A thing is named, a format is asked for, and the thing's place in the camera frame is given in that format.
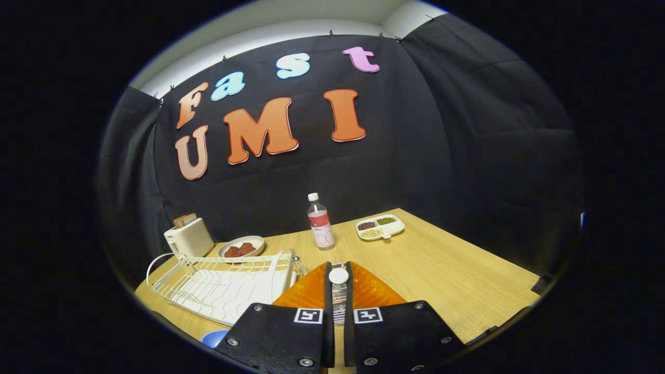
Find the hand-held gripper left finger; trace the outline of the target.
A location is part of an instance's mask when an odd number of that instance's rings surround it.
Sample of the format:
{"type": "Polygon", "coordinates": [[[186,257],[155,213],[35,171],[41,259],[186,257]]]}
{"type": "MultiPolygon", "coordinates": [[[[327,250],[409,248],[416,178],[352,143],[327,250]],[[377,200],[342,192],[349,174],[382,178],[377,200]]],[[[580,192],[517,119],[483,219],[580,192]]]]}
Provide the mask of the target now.
{"type": "Polygon", "coordinates": [[[271,304],[252,303],[215,346],[258,373],[326,373],[335,364],[330,262],[271,304]]]}

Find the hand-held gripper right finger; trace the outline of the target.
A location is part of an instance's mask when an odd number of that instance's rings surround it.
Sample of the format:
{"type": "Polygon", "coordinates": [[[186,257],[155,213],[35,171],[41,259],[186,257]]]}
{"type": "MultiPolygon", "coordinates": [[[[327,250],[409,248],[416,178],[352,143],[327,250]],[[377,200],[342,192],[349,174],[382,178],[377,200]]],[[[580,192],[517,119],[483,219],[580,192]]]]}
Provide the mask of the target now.
{"type": "Polygon", "coordinates": [[[356,373],[432,373],[466,346],[424,300],[408,302],[350,261],[344,362],[356,373]]]}

